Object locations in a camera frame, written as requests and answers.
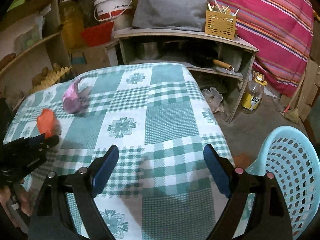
light blue plastic chair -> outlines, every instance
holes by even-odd
[[[309,139],[291,126],[278,127],[265,139],[257,159],[246,171],[275,175],[290,214],[293,239],[298,238],[320,203],[320,164]]]

gray cloth bag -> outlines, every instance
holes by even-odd
[[[208,0],[139,0],[132,25],[138,28],[204,31]]]

striped blanket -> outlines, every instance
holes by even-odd
[[[254,67],[279,92],[291,97],[306,68],[312,35],[308,0],[217,0],[237,14],[239,36],[260,52]]]

plastic bottle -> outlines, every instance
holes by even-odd
[[[248,82],[241,100],[242,112],[252,114],[258,107],[263,95],[266,81],[262,80],[262,75],[257,75],[256,79]]]
[[[59,13],[63,24],[61,34],[67,51],[83,47],[80,33],[84,29],[84,17],[80,7],[72,0],[60,0]]]

purple plastic bag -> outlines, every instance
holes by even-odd
[[[78,84],[81,79],[74,81],[67,91],[64,92],[62,97],[63,109],[69,113],[73,114],[81,110],[80,97],[78,95]]]

